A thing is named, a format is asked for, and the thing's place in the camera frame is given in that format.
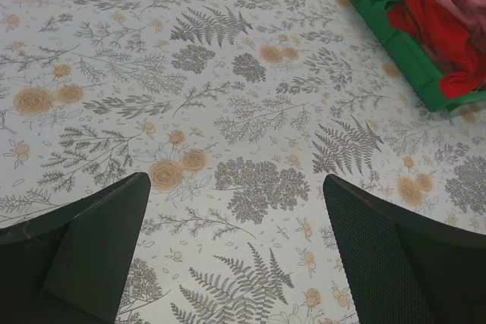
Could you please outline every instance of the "floral tablecloth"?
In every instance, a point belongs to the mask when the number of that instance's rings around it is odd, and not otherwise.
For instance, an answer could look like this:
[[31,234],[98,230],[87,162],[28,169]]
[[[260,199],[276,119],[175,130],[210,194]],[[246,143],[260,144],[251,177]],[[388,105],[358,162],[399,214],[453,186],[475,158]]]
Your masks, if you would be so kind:
[[0,0],[0,224],[152,181],[117,323],[358,322],[328,173],[484,233],[486,118],[348,0]]

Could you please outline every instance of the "green plastic crate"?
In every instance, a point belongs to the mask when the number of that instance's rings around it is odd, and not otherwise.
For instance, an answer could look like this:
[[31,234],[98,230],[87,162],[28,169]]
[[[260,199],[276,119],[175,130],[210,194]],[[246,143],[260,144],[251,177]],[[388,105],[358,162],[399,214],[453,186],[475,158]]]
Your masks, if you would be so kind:
[[372,8],[373,0],[349,0],[383,44],[406,79],[431,112],[449,111],[486,98],[486,91],[448,100],[439,87],[443,74],[420,45],[407,33],[390,26],[385,11]]

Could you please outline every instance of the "red cloth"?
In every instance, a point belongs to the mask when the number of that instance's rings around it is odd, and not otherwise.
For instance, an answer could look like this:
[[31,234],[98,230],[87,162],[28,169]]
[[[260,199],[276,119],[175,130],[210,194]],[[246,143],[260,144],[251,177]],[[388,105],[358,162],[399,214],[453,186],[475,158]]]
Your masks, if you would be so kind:
[[448,99],[455,99],[473,91],[486,78],[486,55],[480,55],[468,43],[471,36],[465,26],[435,0],[405,0],[410,14],[418,27],[406,19],[403,5],[396,5],[388,12],[390,24],[430,46],[457,71],[445,75],[440,89]]

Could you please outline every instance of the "plant pattern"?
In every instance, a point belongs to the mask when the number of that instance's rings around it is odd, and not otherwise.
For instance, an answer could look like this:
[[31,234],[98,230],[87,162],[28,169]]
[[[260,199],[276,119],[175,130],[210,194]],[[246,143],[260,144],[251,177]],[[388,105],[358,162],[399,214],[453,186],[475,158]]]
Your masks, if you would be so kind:
[[193,71],[196,74],[203,72],[207,62],[214,58],[216,53],[205,49],[203,46],[188,45],[186,49],[181,49],[179,53],[172,54],[175,58],[172,65],[184,71]]
[[195,319],[241,324],[265,322],[277,300],[287,304],[283,286],[294,288],[290,274],[282,271],[271,249],[268,266],[257,250],[249,243],[248,246],[253,255],[254,267],[246,266],[243,260],[214,256],[232,270],[234,278],[231,281],[230,278],[221,281],[221,275],[215,277],[214,274],[203,274],[192,267],[189,269],[196,282],[214,298],[211,300],[209,295],[188,290],[181,285],[182,295],[196,313],[188,313],[172,304],[172,312],[180,323],[194,322]]
[[486,233],[484,103],[430,113],[349,0],[0,5],[0,228],[150,176],[117,324],[358,323],[328,173]]

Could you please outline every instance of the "fern print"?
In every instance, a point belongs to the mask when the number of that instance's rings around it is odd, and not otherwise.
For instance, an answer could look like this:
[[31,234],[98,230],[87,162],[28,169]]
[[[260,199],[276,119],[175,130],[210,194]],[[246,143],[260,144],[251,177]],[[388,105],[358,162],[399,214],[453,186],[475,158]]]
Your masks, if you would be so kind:
[[315,159],[314,173],[321,172],[337,173],[338,169],[342,173],[353,173],[353,161],[358,168],[358,171],[363,175],[363,164],[370,170],[373,169],[371,165],[371,157],[374,151],[380,151],[379,143],[383,144],[381,138],[371,129],[367,122],[361,124],[353,117],[356,127],[343,121],[336,121],[343,131],[324,127],[319,124],[322,134],[316,132],[317,138],[323,143],[320,145],[312,141],[319,153],[313,153]]
[[40,186],[54,185],[54,191],[72,191],[75,175],[81,171],[93,177],[95,185],[102,187],[114,184],[133,165],[129,142],[140,134],[125,137],[121,132],[102,130],[99,135],[93,127],[66,127],[60,135],[59,145],[63,153],[51,152],[44,168],[61,167],[64,171],[44,172],[37,181]]
[[293,210],[297,197],[307,201],[310,187],[293,168],[277,171],[272,162],[244,161],[242,157],[219,163],[215,173],[217,190],[234,191],[228,208],[236,220],[261,224],[268,207]]
[[280,268],[270,249],[270,264],[267,265],[255,248],[248,243],[253,255],[253,266],[243,260],[214,256],[227,265],[233,278],[198,272],[190,268],[193,279],[203,292],[180,286],[185,299],[193,311],[186,311],[171,304],[175,318],[181,324],[264,324],[270,310],[278,300],[288,305],[283,287],[294,288],[289,273]]
[[176,18],[179,25],[172,30],[170,39],[182,39],[193,43],[197,39],[201,44],[206,42],[211,45],[216,37],[219,47],[222,47],[224,39],[227,39],[230,45],[234,45],[238,34],[248,34],[247,29],[253,30],[241,12],[235,15],[231,9],[225,7],[227,14],[224,14],[216,9],[205,8],[210,14],[188,8],[188,13],[182,13],[184,20]]

